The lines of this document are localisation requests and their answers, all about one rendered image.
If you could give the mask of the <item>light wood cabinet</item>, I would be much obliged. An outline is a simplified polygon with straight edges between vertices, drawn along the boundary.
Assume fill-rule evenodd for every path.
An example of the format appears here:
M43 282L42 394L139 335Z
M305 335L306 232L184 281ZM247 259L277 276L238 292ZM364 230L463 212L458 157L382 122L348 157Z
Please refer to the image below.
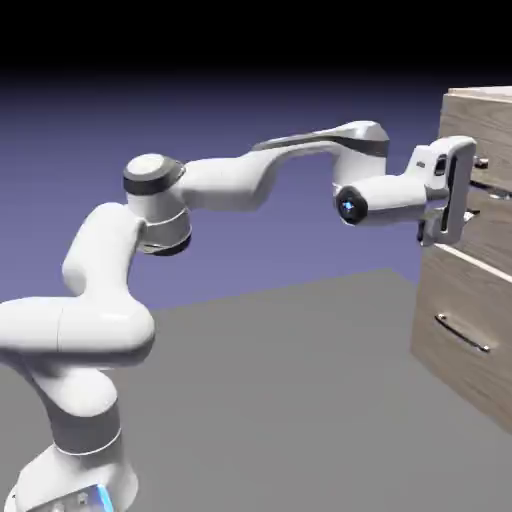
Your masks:
M512 85L451 88L439 133L477 143L458 244L424 251L411 352L512 434Z

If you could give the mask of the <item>wood drawer front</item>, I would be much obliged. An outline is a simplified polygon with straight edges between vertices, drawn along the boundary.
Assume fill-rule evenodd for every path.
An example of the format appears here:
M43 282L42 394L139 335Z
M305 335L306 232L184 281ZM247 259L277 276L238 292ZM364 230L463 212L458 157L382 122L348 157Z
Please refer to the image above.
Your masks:
M482 353L435 320L445 313ZM512 276L459 250L425 251L412 354L454 392L512 434Z
M452 90L443 97L439 135L474 138L476 156L487 158L489 166L475 168L471 181L512 191L512 99ZM467 222L457 248L512 276L512 200L471 186L468 209L480 214Z

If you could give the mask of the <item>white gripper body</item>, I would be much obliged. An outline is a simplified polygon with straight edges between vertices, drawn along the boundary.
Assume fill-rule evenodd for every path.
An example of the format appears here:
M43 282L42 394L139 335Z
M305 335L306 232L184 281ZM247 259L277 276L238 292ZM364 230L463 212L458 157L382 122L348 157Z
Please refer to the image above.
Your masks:
M468 136L448 136L435 140L428 149L433 161L427 165L424 181L426 207L418 222L418 242L421 246L453 245L465 225L476 142Z

